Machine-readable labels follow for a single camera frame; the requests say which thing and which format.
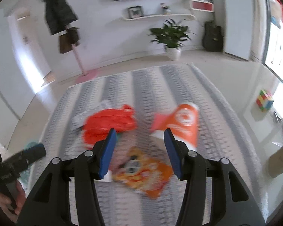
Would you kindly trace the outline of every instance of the guitar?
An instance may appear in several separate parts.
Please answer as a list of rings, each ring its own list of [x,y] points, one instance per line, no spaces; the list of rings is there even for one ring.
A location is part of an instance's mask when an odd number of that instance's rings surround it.
[[[214,19],[205,22],[204,28],[203,47],[210,52],[221,52],[223,49],[223,35],[221,33],[221,26],[215,24],[215,11]]]

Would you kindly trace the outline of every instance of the black jacket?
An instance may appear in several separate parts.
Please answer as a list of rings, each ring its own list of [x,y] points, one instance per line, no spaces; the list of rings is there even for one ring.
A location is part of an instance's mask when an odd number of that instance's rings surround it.
[[[78,20],[66,0],[45,0],[45,19],[52,35],[65,31],[65,26]]]

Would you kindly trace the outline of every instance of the yellow chip bag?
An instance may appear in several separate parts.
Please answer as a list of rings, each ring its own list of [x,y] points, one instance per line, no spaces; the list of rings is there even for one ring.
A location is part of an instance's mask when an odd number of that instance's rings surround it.
[[[127,160],[118,167],[113,179],[144,192],[150,198],[157,198],[172,174],[170,166],[132,147],[127,153]]]

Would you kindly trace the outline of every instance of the blue gripper pad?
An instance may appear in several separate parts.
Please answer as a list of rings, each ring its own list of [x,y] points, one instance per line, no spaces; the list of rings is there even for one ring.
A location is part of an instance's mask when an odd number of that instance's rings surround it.
[[[172,168],[173,168],[173,172],[177,176],[178,179],[181,179],[183,174],[181,171],[180,156],[177,153],[179,147],[169,128],[166,129],[164,132],[164,142],[165,142],[167,153],[168,153],[168,156],[169,156]]]
[[[101,154],[100,169],[98,174],[100,179],[103,179],[108,172],[109,164],[112,158],[115,145],[116,145],[116,130],[110,129],[103,144],[104,151]]]

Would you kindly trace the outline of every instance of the brown handbag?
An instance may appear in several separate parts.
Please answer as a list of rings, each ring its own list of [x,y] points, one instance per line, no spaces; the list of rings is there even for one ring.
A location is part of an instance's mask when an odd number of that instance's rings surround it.
[[[71,27],[66,30],[67,32],[59,36],[59,48],[60,53],[67,53],[72,50],[71,45],[75,44],[77,47],[79,45],[79,34],[77,27]]]

